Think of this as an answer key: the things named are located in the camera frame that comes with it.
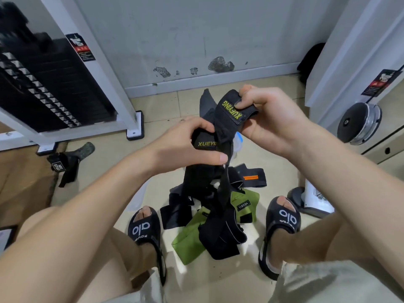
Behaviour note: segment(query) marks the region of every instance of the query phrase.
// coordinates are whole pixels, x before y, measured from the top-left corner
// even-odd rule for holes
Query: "baseboard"
[[[292,74],[297,72],[298,62],[290,64],[273,65],[266,67],[258,67],[252,69],[245,69],[239,71],[215,73],[206,76],[188,77],[186,79],[179,79],[174,81],[165,81],[158,83],[157,86],[153,84],[133,86],[125,88],[129,98],[136,98],[139,96],[150,96],[152,94],[160,94],[164,92],[173,92],[185,89],[193,89],[200,87],[208,87],[213,85],[234,83],[239,81],[247,81],[260,79],[270,76],[281,76],[284,74]]]

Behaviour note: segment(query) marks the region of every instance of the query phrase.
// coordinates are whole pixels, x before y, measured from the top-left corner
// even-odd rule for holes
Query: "hand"
[[[197,150],[193,147],[191,136],[197,128],[203,128],[211,133],[215,131],[215,127],[209,121],[200,117],[187,117],[142,149],[148,155],[154,174],[197,163],[223,165],[227,162],[228,157],[224,153]]]
[[[241,133],[261,148],[289,158],[296,139],[311,129],[313,123],[279,88],[244,85],[239,95],[242,99],[236,108],[255,104],[260,110],[257,116],[245,122]]]

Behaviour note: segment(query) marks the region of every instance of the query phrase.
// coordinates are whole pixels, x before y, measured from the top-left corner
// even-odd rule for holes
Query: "sandal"
[[[280,269],[277,269],[267,262],[267,249],[268,243],[271,240],[272,235],[276,229],[285,229],[290,234],[295,234],[300,231],[301,218],[300,213],[296,208],[296,205],[286,198],[295,208],[296,212],[287,209],[286,207],[279,205],[276,201],[280,197],[272,199],[267,210],[266,218],[266,235],[264,242],[262,243],[259,255],[258,264],[262,272],[270,279],[276,281],[280,274]]]
[[[141,246],[144,243],[150,243],[154,246],[157,253],[157,267],[160,275],[161,285],[164,286],[166,282],[166,262],[164,260],[163,253],[160,248],[160,219],[157,212],[150,207],[151,215],[143,219],[134,221],[136,215],[140,209],[133,215],[128,226],[128,236],[134,240],[134,242]]]

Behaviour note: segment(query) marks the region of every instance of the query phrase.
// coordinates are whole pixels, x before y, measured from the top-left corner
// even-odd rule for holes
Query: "orange stripe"
[[[248,177],[243,177],[245,180],[258,180],[258,175],[250,175]]]

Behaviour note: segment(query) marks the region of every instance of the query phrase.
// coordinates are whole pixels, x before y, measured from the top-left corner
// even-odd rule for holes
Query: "gray wall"
[[[76,1],[126,88],[212,74],[218,56],[234,70],[298,62],[348,0]]]
[[[2,0],[14,2],[23,14],[28,18],[29,29],[36,32],[47,32],[53,39],[64,37],[45,6],[40,0]]]

